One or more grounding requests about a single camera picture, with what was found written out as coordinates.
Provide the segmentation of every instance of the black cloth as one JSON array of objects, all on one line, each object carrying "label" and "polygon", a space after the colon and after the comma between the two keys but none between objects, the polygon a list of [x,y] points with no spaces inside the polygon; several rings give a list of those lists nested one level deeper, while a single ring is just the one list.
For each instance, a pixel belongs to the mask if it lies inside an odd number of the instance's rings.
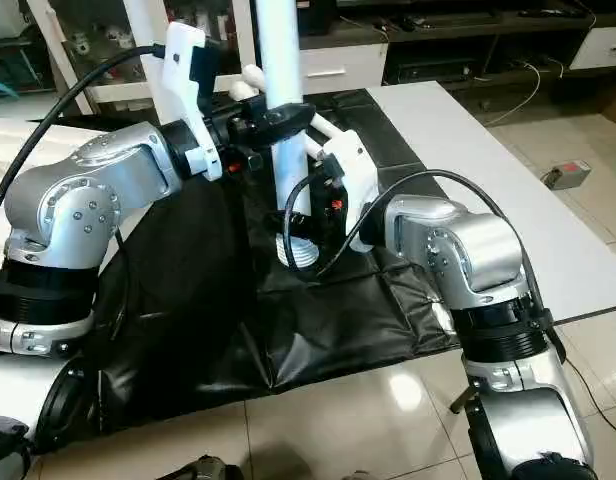
[{"label": "black cloth", "polygon": [[[359,133],[381,188],[424,169],[365,91],[308,101]],[[401,191],[443,195],[430,179]],[[110,323],[122,308],[126,278],[119,255],[103,272],[86,354],[102,369],[108,429],[457,345],[437,321],[439,295],[425,272],[383,248],[346,252],[318,284],[295,278],[280,265],[274,234],[263,226],[269,196],[247,182],[195,178],[155,204],[126,242],[129,318],[112,343]]]}]

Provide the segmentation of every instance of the tiled floor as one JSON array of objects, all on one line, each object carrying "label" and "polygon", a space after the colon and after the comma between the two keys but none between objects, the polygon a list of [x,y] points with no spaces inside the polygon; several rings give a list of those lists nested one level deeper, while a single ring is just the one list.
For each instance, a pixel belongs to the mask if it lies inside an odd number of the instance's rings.
[{"label": "tiled floor", "polygon": [[[616,253],[615,124],[587,115],[491,132],[537,176],[567,160],[590,164],[583,186],[556,195]],[[616,312],[559,331],[616,423]],[[45,458],[30,478],[151,479],[209,453],[252,480],[337,480],[356,469],[382,480],[478,480],[465,415],[447,409],[466,386],[459,357],[448,352],[74,445]],[[616,433],[566,370],[600,479],[616,480]]]}]

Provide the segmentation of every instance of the drawer handle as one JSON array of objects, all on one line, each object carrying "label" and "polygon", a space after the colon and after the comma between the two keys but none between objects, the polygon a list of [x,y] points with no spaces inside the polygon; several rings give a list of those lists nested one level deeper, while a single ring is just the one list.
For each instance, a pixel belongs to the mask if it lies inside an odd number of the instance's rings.
[{"label": "drawer handle", "polygon": [[320,77],[336,77],[337,75],[345,75],[345,68],[338,68],[336,70],[325,70],[323,72],[315,72],[306,74],[306,78],[320,78]]}]

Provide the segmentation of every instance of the white tabletop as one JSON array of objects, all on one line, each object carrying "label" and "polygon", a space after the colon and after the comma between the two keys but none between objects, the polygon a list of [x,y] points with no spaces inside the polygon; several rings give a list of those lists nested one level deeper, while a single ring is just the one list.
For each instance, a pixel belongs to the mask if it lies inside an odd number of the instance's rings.
[{"label": "white tabletop", "polygon": [[[441,86],[369,92],[427,168],[460,173],[499,204],[523,239],[556,320],[616,307],[614,253]],[[464,187],[438,183],[472,211],[488,210]]]}]

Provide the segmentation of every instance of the white pole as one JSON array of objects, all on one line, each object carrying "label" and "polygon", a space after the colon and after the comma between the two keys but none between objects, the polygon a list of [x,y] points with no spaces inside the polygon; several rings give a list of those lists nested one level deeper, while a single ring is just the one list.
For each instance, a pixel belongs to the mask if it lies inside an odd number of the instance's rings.
[{"label": "white pole", "polygon": [[[257,0],[259,45],[265,72],[266,105],[269,109],[303,100],[299,66],[299,34],[295,0]],[[294,186],[308,175],[303,132],[272,147],[277,208],[283,209]],[[310,215],[310,192],[306,187],[297,198],[294,211]],[[294,238],[292,249],[297,265],[317,261],[319,250],[310,241]],[[277,256],[287,264],[277,235]]]}]

